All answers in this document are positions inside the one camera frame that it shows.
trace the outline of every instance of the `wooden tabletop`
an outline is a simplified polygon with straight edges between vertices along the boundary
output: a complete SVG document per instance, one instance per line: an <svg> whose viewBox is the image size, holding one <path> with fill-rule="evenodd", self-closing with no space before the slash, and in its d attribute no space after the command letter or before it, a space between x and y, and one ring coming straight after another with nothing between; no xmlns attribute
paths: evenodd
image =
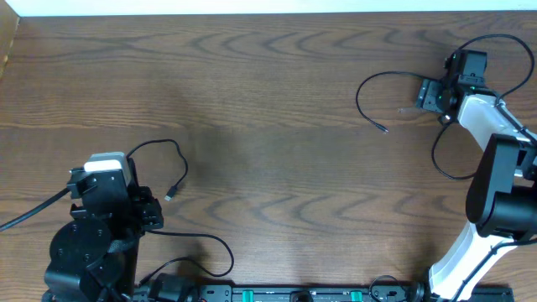
<svg viewBox="0 0 537 302"><path fill-rule="evenodd" d="M470 181L448 180L430 161L436 115L409 109L420 81L373 73L407 70L441 77L443 61L481 34L509 33L537 49L535 13L339 13L241 16L23 18L0 82L0 221L65 187L91 154L145 140L142 185L160 199L165 230L226 240L236 284L368 284L381 274L414 280L454 242ZM487 83L506 91L529 63L505 40L489 53ZM507 97L535 130L535 76ZM438 146L439 164L471 173L481 151L460 127ZM46 290L52 236L70 221L64 198L0 234L0 292L37 300ZM229 265L210 239L146 235L137 279L171 258ZM165 272L176 273L177 266ZM483 282L537 299L537 253L522 247Z"/></svg>

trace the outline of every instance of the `white background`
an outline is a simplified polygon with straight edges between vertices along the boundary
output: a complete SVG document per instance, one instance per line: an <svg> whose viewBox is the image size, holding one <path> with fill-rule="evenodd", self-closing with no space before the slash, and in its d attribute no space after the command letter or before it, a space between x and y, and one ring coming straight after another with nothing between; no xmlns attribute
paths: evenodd
<svg viewBox="0 0 537 302"><path fill-rule="evenodd" d="M537 10L537 0L7 0L7 2L21 17Z"/></svg>

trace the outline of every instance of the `white wall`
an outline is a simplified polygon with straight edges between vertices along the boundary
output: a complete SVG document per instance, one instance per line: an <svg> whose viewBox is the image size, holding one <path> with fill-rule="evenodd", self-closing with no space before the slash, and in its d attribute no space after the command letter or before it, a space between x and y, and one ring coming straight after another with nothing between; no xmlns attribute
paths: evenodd
<svg viewBox="0 0 537 302"><path fill-rule="evenodd" d="M7 0L7 2L21 17L537 10L537 0Z"/></svg>

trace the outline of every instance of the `cable connector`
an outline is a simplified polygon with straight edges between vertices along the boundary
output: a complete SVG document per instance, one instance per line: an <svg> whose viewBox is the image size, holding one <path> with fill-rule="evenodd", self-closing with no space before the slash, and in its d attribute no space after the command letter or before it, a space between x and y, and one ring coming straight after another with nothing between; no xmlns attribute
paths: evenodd
<svg viewBox="0 0 537 302"><path fill-rule="evenodd" d="M175 193L177 193L177 187L172 185L169 188L168 193L166 193L166 197L164 198L164 200L171 201L174 198Z"/></svg>

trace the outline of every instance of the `wooden table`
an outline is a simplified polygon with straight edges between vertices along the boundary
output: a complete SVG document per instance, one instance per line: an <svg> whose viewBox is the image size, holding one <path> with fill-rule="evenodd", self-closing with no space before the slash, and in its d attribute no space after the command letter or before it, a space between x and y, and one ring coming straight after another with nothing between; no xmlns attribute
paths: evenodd
<svg viewBox="0 0 537 302"><path fill-rule="evenodd" d="M510 33L537 49L535 13L342 13L243 16L24 18L0 82L0 219L61 190L91 154L154 138L134 158L140 182L160 198L165 230L224 238L236 284L367 284L380 274L417 279L461 231L470 181L440 175L430 147L436 115L414 105L420 82L384 70L441 77L444 58L481 34ZM524 51L507 40L489 52L488 84L505 91L524 78ZM535 130L535 77L507 98ZM440 165L472 172L481 151L450 129ZM45 291L52 236L70 221L64 198L0 235L2 299ZM197 255L229 265L211 240L143 238L137 279L171 258ZM511 252L484 282L537 299L537 253ZM173 273L177 266L165 271Z"/></svg>

